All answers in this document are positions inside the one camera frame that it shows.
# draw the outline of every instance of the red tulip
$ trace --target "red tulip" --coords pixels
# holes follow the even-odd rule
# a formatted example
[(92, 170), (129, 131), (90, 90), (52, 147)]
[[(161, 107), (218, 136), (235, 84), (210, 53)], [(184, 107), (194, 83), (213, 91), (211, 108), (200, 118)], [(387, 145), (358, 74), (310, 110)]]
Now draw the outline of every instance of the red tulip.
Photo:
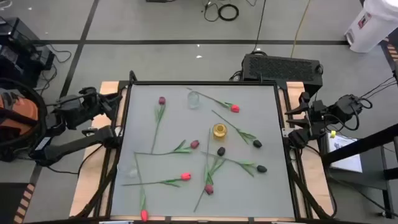
[(141, 210), (141, 220), (144, 222), (148, 221), (148, 212), (145, 209)]
[(199, 141), (198, 140), (194, 140), (193, 142), (191, 142), (191, 148), (192, 149), (196, 149), (199, 146)]
[(213, 194), (213, 192), (214, 192), (213, 186), (212, 186), (211, 184), (206, 184), (206, 186), (205, 186), (205, 192), (206, 192), (208, 195)]
[(159, 104), (164, 105), (165, 103), (166, 103), (166, 98), (164, 98), (163, 96), (159, 97)]
[(182, 180), (190, 180), (191, 179), (191, 174), (190, 173), (183, 173), (183, 174), (181, 174), (181, 179)]
[(231, 111), (234, 113), (238, 113), (239, 112), (239, 106), (238, 105), (232, 105), (231, 106)]

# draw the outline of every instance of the concrete floor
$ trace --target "concrete floor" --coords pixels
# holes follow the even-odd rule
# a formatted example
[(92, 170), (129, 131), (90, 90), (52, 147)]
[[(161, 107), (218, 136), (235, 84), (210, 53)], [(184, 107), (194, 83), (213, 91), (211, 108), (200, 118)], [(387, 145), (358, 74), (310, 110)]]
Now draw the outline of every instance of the concrete floor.
[[(75, 63), (56, 63), (57, 78), (44, 92), (46, 102), (55, 101), (61, 93), (68, 72), (75, 68), (68, 89), (75, 94), (81, 88), (101, 82), (127, 80), (134, 70), (139, 80), (227, 80), (240, 69), (244, 54), (253, 45), (243, 40), (255, 40), (263, 0), (255, 7), (246, 1), (231, 0), (238, 6), (239, 17), (233, 22), (208, 22), (203, 18), (200, 0), (179, 0), (167, 4), (146, 3), (145, 0), (16, 0), (3, 11), (3, 17), (20, 17), (42, 40), (58, 41), (57, 50), (69, 50)], [(88, 32), (84, 32), (87, 18), (94, 3), (94, 16)], [(268, 0), (261, 27), (260, 40), (293, 40), (305, 9), (306, 0)], [(359, 0), (311, 0), (298, 40), (343, 40), (343, 34), (361, 10)], [(225, 10), (226, 16), (232, 12)], [(215, 15), (209, 10), (209, 18)], [(85, 44), (79, 40), (237, 40), (234, 44)], [(265, 44), (258, 48), (268, 55), (289, 57), (292, 45)], [(66, 55), (59, 54), (61, 59)], [(323, 87), (318, 99), (330, 105), (345, 94), (363, 93), (389, 78), (392, 73), (379, 46), (368, 54), (356, 54), (346, 45), (298, 45), (295, 58), (319, 60), (325, 69)], [(398, 89), (391, 87), (371, 98), (374, 108), (360, 114), (361, 125), (356, 132), (344, 131), (351, 137), (365, 137), (398, 122)], [(86, 128), (90, 123), (80, 126)], [(80, 137), (78, 131), (67, 131), (55, 144)], [(76, 171), (82, 152), (64, 157), (53, 167)], [(394, 156), (387, 156), (389, 167), (398, 166)], [(7, 175), (0, 182), (28, 182), (34, 164), (29, 161), (0, 163)], [(67, 218), (76, 177), (56, 174), (43, 169), (27, 212), (26, 221)], [(375, 217), (380, 212), (356, 192), (332, 184), (338, 203), (337, 217), (355, 222), (392, 223)], [(391, 182), (392, 189), (398, 183)], [(363, 189), (370, 197), (381, 202), (381, 192)], [(398, 191), (393, 191), (394, 205), (398, 208)]]

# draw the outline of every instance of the white paper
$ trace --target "white paper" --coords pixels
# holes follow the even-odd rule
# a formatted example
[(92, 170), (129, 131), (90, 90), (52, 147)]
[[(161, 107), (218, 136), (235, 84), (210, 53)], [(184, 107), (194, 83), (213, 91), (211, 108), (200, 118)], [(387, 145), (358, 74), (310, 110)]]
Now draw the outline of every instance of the white paper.
[[(330, 138), (330, 133), (328, 133), (328, 146), (329, 152), (333, 152), (343, 146), (349, 145), (355, 142), (357, 139), (349, 139), (343, 136), (336, 135), (335, 138)], [(346, 159), (342, 159), (331, 164), (334, 168), (350, 170), (362, 173), (361, 156), (359, 154), (351, 156)]]

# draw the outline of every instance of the yellow cable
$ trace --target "yellow cable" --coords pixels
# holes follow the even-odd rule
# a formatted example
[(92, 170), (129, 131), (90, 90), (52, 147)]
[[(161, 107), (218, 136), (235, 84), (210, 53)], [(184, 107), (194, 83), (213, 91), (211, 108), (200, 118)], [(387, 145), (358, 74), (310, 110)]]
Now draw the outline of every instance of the yellow cable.
[(297, 32), (296, 32), (296, 36), (294, 37), (293, 48), (292, 48), (292, 53), (290, 54), (290, 58), (293, 57), (294, 47), (296, 46), (296, 41), (297, 41), (297, 36), (299, 35), (299, 31), (300, 31), (300, 28), (301, 28), (301, 24), (302, 24), (303, 21), (304, 21), (304, 17), (305, 17), (305, 14), (307, 13), (307, 9), (308, 9), (308, 7), (309, 7), (309, 5), (310, 5), (310, 2), (311, 2), (311, 0), (308, 0), (308, 3), (307, 3), (307, 6), (305, 7), (303, 16), (301, 17), (300, 24), (298, 25)]

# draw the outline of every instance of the yellow jar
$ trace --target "yellow jar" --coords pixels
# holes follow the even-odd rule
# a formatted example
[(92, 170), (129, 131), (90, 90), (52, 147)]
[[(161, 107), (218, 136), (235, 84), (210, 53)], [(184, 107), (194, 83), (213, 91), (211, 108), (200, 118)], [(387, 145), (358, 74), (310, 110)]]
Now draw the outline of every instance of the yellow jar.
[(215, 139), (223, 139), (226, 136), (227, 129), (225, 124), (215, 124), (213, 127), (213, 135)]

